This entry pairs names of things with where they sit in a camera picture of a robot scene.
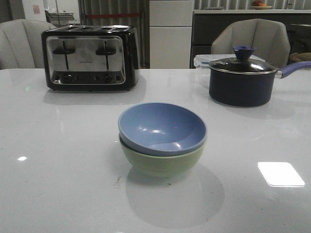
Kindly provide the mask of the beige chair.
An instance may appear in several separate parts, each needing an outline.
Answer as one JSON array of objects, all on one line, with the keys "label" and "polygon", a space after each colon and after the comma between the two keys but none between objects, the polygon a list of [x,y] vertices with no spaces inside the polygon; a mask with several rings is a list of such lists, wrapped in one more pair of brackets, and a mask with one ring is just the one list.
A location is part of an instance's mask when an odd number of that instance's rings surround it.
[{"label": "beige chair", "polygon": [[17,19],[0,24],[0,68],[44,68],[41,34],[48,22]]},{"label": "beige chair", "polygon": [[278,68],[287,65],[291,49],[286,26],[260,18],[231,23],[212,43],[211,53],[230,54],[234,46],[256,48],[255,56]]}]

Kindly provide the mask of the black and silver toaster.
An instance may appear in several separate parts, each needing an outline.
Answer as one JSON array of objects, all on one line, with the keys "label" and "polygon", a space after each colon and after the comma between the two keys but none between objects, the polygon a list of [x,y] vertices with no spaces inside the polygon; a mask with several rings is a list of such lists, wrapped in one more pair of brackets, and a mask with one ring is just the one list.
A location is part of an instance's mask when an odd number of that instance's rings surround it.
[{"label": "black and silver toaster", "polygon": [[65,26],[41,34],[47,86],[60,91],[115,91],[139,78],[137,29],[129,25]]}]

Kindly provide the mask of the white cabinet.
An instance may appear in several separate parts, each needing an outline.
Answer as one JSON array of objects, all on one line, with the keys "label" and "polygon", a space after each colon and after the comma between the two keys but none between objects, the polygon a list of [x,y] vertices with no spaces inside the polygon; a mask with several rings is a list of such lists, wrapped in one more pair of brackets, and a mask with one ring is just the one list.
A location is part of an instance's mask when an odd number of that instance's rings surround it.
[{"label": "white cabinet", "polygon": [[193,0],[149,1],[151,69],[188,69]]}]

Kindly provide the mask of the glass pot lid blue knob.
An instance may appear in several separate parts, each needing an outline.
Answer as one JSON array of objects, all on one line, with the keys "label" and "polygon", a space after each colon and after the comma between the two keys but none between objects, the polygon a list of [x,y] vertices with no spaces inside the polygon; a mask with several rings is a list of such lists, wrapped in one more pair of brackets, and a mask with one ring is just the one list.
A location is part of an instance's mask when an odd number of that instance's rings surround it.
[{"label": "glass pot lid blue knob", "polygon": [[277,71],[273,64],[250,58],[257,48],[252,46],[233,46],[235,57],[211,61],[209,67],[215,71],[231,74],[269,74]]}]

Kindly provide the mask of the green bowl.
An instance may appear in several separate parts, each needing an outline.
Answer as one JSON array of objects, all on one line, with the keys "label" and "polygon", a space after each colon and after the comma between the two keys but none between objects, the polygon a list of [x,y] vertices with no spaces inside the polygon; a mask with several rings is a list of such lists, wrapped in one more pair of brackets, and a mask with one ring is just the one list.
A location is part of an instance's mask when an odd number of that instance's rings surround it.
[{"label": "green bowl", "polygon": [[191,152],[177,156],[151,156],[129,148],[120,138],[119,142],[128,162],[137,171],[154,177],[174,177],[193,168],[202,156],[206,143]]}]

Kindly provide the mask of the fruit bowl on counter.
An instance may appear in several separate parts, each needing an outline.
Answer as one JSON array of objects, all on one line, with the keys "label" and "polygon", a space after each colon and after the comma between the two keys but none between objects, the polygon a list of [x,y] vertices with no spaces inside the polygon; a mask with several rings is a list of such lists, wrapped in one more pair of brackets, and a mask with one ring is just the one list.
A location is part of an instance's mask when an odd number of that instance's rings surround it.
[{"label": "fruit bowl on counter", "polygon": [[254,0],[251,2],[250,7],[255,10],[268,10],[272,9],[272,6],[266,5],[261,0]]}]

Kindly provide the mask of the beige chair right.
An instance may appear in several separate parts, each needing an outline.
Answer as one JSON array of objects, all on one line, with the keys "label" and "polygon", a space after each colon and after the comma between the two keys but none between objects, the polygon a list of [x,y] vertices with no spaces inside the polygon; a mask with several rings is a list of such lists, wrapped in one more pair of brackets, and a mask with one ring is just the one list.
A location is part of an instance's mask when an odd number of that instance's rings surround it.
[{"label": "beige chair right", "polygon": [[231,23],[212,43],[211,53],[230,54],[234,46],[256,48],[255,56],[278,68],[287,65],[291,49],[286,26],[260,18]]}]

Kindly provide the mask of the blue bowl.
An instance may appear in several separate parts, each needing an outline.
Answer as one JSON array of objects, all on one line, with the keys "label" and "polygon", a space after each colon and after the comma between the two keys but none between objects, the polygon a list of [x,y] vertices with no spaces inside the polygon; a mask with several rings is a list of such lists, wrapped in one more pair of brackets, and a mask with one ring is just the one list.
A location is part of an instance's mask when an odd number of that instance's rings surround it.
[{"label": "blue bowl", "polygon": [[194,112],[169,103],[146,102],[121,113],[118,127],[131,149],[152,156],[177,156],[202,146],[205,122]]}]

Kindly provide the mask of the beige chair left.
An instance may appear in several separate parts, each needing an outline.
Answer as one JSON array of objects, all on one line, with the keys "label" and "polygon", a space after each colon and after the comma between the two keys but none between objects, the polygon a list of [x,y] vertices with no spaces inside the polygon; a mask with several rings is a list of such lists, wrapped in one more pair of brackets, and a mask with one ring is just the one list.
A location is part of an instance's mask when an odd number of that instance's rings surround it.
[{"label": "beige chair left", "polygon": [[0,24],[0,68],[44,68],[41,34],[48,22],[17,19]]}]

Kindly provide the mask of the dark blue saucepan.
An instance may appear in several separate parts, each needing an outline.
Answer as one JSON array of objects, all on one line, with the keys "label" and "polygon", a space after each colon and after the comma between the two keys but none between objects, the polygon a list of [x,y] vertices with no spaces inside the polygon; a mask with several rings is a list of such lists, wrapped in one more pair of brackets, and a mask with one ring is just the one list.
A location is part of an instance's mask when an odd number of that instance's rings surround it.
[{"label": "dark blue saucepan", "polygon": [[266,104],[272,94],[275,78],[285,78],[293,72],[310,68],[310,61],[298,62],[277,68],[269,74],[231,74],[210,68],[209,95],[217,102],[255,107]]}]

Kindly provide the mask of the clear plastic food container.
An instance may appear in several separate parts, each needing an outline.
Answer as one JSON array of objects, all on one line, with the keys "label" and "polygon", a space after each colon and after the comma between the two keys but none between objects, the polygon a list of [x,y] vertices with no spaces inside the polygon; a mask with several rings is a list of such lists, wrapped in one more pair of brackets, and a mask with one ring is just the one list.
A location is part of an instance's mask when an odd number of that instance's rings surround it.
[{"label": "clear plastic food container", "polygon": [[196,79],[199,83],[209,89],[210,68],[209,63],[214,60],[235,57],[234,54],[198,54],[193,59]]}]

